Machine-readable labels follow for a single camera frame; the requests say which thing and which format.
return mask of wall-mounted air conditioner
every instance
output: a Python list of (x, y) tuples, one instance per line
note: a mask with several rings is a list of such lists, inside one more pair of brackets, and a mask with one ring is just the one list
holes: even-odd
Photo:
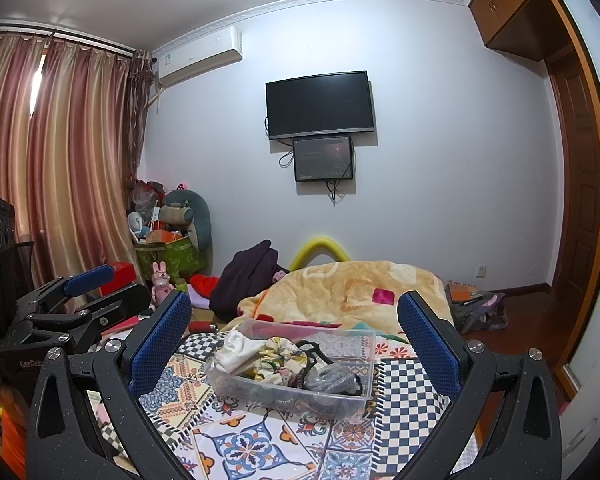
[(227, 27), (160, 56), (160, 86), (167, 88), (195, 75), (242, 59), (242, 33)]

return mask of door frame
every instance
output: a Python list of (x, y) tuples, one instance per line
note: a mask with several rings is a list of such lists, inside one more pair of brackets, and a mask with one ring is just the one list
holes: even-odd
[[(565, 8), (561, 0), (551, 0), (554, 4), (555, 9), (562, 22), (564, 23), (565, 28), (569, 34), (571, 39), (571, 44), (575, 53), (578, 56), (578, 60), (580, 61), (580, 65), (582, 66), (582, 73), (584, 74), (585, 83), (587, 85), (587, 89), (589, 90), (593, 108), (593, 115), (596, 120), (596, 132), (598, 134), (598, 140), (600, 142), (600, 84), (598, 83), (598, 77), (596, 75), (596, 71), (593, 68), (593, 64), (590, 60), (589, 53), (580, 37), (578, 29), (576, 25), (573, 23), (571, 19), (571, 15), (569, 11)], [(561, 56), (564, 54), (564, 49), (558, 51), (554, 56)], [(562, 216), (562, 236), (560, 237), (560, 249), (558, 251), (558, 261), (556, 265), (556, 272), (554, 274), (554, 280), (552, 283), (552, 288), (556, 285), (556, 277), (558, 276), (558, 271), (560, 266), (562, 265), (562, 257), (564, 256), (564, 241), (565, 241), (565, 232), (568, 229), (568, 219), (566, 218), (566, 212), (568, 207), (568, 197), (569, 197), (569, 154), (566, 149), (566, 140), (565, 140), (565, 131), (563, 124), (563, 116), (562, 109), (557, 98), (558, 94), (555, 87), (554, 76), (550, 74), (551, 84), (554, 88), (554, 94), (556, 96), (556, 104), (558, 107), (558, 114), (560, 115), (560, 130), (562, 133), (562, 145), (564, 152), (564, 213)], [(598, 293), (600, 291), (600, 230), (598, 232), (598, 238), (596, 240), (596, 251), (593, 259), (593, 266), (591, 269), (591, 276), (589, 278), (589, 283), (587, 283), (587, 288), (585, 290), (584, 299), (582, 301), (582, 305), (580, 306), (580, 311), (578, 313), (578, 317), (576, 318), (576, 322), (574, 324), (573, 329), (571, 330), (571, 334), (569, 339), (565, 345), (565, 348), (558, 359), (557, 364), (555, 365), (555, 375), (558, 380), (564, 387), (568, 396), (572, 399), (577, 393), (577, 386), (573, 383), (573, 379), (571, 374), (565, 370), (565, 365), (573, 356), (580, 339), (586, 329), (587, 323), (595, 307), (596, 300), (598, 298)]]

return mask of television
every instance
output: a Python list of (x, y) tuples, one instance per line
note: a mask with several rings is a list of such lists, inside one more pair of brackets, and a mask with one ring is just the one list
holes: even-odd
[(353, 144), (348, 135), (294, 139), (296, 182), (353, 178)]
[(366, 72), (275, 81), (266, 94), (269, 139), (374, 130)]

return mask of bed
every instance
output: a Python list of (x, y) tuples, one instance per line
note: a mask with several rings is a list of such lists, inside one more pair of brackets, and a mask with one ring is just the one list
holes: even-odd
[[(385, 334), (374, 348), (361, 350), (375, 360), (373, 395), (362, 420), (296, 415), (217, 397), (202, 367), (226, 332), (184, 338), (140, 403), (196, 480), (392, 478), (449, 404), (433, 389), (397, 323), (395, 302), (407, 290), (417, 290), (439, 317), (451, 320), (443, 284), (432, 273), (391, 262), (339, 262), (296, 270), (243, 300), (242, 315), (224, 329), (266, 314), (275, 321), (344, 328), (362, 322)], [(99, 399), (93, 404), (106, 439), (124, 453)], [(472, 437), (454, 470), (470, 465), (476, 454)]]

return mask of dark clothing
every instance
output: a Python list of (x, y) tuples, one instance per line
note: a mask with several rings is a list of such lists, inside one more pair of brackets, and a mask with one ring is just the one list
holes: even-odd
[(211, 291), (209, 308), (223, 321), (231, 321), (237, 317), (238, 303), (273, 285), (273, 275), (279, 270), (288, 272), (278, 265), (278, 251), (271, 248), (271, 240), (235, 253)]

